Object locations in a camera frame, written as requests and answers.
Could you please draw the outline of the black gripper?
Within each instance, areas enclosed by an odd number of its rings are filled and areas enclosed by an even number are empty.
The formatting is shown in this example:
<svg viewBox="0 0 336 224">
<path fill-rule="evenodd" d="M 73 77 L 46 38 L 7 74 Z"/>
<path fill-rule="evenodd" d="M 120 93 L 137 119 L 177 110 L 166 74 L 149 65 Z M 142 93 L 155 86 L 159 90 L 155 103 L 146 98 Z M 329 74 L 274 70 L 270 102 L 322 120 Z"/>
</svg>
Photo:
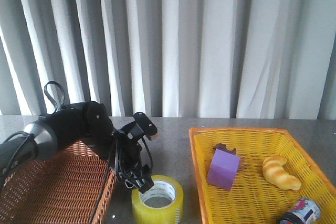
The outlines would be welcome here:
<svg viewBox="0 0 336 224">
<path fill-rule="evenodd" d="M 120 130 L 115 130 L 112 136 L 116 141 L 113 171 L 118 181 L 135 186 L 142 194 L 149 191 L 154 186 L 151 165 L 142 164 L 139 141 L 130 140 Z"/>
</svg>

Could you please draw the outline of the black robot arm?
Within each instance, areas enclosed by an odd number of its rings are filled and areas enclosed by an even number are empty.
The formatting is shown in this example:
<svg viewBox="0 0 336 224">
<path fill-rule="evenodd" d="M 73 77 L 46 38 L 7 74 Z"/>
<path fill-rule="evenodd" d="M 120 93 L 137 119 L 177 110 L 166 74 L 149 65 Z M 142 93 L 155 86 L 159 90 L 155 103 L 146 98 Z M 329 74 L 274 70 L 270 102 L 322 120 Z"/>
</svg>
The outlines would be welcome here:
<svg viewBox="0 0 336 224">
<path fill-rule="evenodd" d="M 10 135 L 1 144 L 1 186 L 9 175 L 32 160 L 45 161 L 77 141 L 82 141 L 101 160 L 117 180 L 144 193 L 154 186 L 152 164 L 143 165 L 139 140 L 158 134 L 154 123 L 143 112 L 121 129 L 113 126 L 106 107 L 89 101 L 64 105 L 53 114 L 41 115 L 24 130 Z"/>
</svg>

